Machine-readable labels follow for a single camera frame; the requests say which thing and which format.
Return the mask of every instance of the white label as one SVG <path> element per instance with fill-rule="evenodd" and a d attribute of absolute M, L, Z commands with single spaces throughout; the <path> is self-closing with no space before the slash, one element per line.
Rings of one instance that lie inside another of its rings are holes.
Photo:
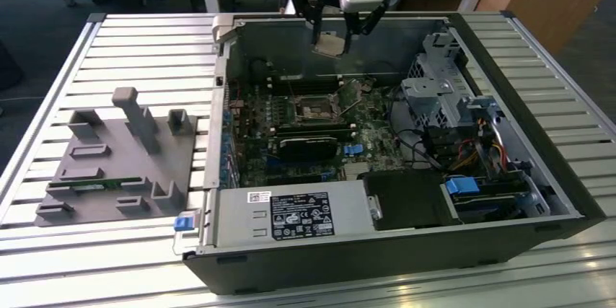
<path fill-rule="evenodd" d="M 271 191 L 249 191 L 248 192 L 248 203 L 269 202 L 271 196 L 272 196 Z"/>

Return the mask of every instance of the yellow wire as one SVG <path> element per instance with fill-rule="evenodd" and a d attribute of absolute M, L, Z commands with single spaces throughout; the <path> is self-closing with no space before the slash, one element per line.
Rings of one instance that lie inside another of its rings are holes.
<path fill-rule="evenodd" d="M 477 157 L 477 152 L 472 153 L 468 158 L 465 158 L 456 166 L 453 166 L 453 168 L 451 168 L 451 170 L 456 170 L 460 167 L 471 164 L 471 162 L 475 160 L 476 157 Z"/>

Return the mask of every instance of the metal bracket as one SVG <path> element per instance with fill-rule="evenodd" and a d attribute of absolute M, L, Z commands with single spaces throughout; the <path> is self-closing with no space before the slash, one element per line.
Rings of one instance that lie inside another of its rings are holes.
<path fill-rule="evenodd" d="M 235 15 L 219 14 L 212 21 L 213 42 L 221 43 L 236 35 L 235 33 Z"/>

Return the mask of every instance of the warning symbol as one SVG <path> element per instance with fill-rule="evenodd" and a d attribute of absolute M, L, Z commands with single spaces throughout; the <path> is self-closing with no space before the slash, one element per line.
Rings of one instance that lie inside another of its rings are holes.
<path fill-rule="evenodd" d="M 283 218 L 283 215 L 276 215 L 273 216 L 273 224 L 284 224 L 285 223 L 285 219 Z"/>

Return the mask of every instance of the floor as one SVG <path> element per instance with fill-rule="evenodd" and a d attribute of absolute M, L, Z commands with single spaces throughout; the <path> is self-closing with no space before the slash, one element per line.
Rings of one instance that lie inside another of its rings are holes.
<path fill-rule="evenodd" d="M 0 41 L 25 78 L 0 91 L 0 171 L 4 170 L 47 90 L 92 12 L 161 13 L 203 11 L 200 0 L 112 0 L 95 5 L 76 0 L 0 0 Z M 227 11 L 275 11 L 276 0 L 221 0 Z M 616 121 L 616 0 L 603 0 L 556 59 Z"/>

